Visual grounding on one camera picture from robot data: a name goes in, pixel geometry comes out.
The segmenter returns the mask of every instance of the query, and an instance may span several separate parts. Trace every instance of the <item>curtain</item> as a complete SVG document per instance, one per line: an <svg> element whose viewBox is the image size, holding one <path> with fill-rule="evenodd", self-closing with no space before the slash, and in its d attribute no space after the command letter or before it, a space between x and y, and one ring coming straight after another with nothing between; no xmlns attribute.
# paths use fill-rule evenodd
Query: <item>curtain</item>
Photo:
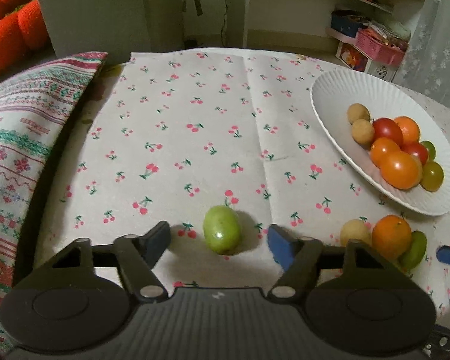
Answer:
<svg viewBox="0 0 450 360"><path fill-rule="evenodd" d="M450 0L425 0L393 82L450 108Z"/></svg>

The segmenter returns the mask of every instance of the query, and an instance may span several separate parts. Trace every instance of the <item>pink basket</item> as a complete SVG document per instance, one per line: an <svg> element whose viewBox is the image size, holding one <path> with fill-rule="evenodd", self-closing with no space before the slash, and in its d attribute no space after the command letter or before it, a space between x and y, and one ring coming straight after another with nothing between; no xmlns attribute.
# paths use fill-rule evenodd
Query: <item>pink basket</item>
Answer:
<svg viewBox="0 0 450 360"><path fill-rule="evenodd" d="M358 30L355 46L367 54L374 61L386 65L398 66L405 55L401 50L396 50L385 44L381 44L372 37L366 35L363 30Z"/></svg>

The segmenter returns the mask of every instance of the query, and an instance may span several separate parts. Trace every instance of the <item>white plate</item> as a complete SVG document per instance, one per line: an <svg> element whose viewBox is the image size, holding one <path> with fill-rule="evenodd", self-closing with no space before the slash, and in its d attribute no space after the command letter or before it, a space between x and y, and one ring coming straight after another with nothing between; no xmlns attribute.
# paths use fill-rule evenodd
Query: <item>white plate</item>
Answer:
<svg viewBox="0 0 450 360"><path fill-rule="evenodd" d="M367 181L416 212L438 216L450 211L450 144L433 119L412 98L388 82L351 69L322 74L314 82L310 96L325 134ZM420 185L407 191L398 190L382 179L368 152L352 139L347 109L353 103L365 105L374 119L409 116L417 122L420 141L429 140L434 144L437 149L435 161L444 171L444 181L437 192L428 192Z"/></svg>

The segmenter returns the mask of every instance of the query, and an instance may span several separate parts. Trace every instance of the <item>screw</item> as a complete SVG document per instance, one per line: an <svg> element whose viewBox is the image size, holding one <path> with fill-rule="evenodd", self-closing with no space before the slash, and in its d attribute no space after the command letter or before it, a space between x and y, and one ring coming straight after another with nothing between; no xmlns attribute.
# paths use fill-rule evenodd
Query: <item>screw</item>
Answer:
<svg viewBox="0 0 450 360"><path fill-rule="evenodd" d="M271 289L271 294L276 298L285 299L295 295L295 290L288 286L278 286Z"/></svg>
<svg viewBox="0 0 450 360"><path fill-rule="evenodd" d="M145 286L140 290L140 295L144 298L158 298L162 295L164 289L159 286Z"/></svg>

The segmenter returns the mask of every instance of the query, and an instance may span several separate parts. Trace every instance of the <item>orange fruit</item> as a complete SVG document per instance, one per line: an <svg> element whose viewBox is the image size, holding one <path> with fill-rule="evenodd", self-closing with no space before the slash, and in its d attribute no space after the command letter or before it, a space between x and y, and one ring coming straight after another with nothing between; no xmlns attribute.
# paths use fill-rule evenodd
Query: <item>orange fruit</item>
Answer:
<svg viewBox="0 0 450 360"><path fill-rule="evenodd" d="M400 147L390 138L378 138L373 142L370 148L370 159L375 164L377 168L380 168L380 163L382 159L387 156L387 154L392 152L399 152Z"/></svg>
<svg viewBox="0 0 450 360"><path fill-rule="evenodd" d="M393 151L380 162L380 174L392 187L408 190L420 179L420 168L414 156L404 151Z"/></svg>
<svg viewBox="0 0 450 360"><path fill-rule="evenodd" d="M412 230L403 218L387 215L372 230L372 246L386 259L396 260L412 243Z"/></svg>
<svg viewBox="0 0 450 360"><path fill-rule="evenodd" d="M419 125L408 116L399 116L394 119L394 122L398 124L403 134L403 144L418 142L420 139L420 127Z"/></svg>

